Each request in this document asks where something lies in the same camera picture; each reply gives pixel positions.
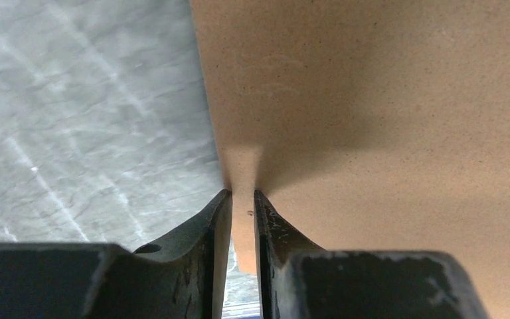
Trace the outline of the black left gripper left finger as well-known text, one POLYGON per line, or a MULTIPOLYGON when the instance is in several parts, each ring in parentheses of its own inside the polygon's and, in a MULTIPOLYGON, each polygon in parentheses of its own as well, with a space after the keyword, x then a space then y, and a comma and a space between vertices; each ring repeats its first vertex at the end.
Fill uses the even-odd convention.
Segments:
POLYGON ((220 318, 232 195, 129 252, 115 243, 0 243, 0 318, 220 318))

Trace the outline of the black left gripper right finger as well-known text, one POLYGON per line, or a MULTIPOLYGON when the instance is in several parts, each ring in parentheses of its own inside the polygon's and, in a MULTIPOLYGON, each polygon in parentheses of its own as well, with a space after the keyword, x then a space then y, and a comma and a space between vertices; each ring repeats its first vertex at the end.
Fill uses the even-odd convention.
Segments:
POLYGON ((469 275, 440 251, 331 251, 254 192, 263 318, 487 318, 469 275))

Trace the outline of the brown cardboard backing board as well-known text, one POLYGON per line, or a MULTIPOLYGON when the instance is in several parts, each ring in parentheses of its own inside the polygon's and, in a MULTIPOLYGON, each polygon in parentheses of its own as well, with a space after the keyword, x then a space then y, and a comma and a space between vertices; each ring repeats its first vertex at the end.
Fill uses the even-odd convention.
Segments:
POLYGON ((510 1, 193 1, 239 269, 253 193, 326 249, 425 249, 510 318, 510 1))

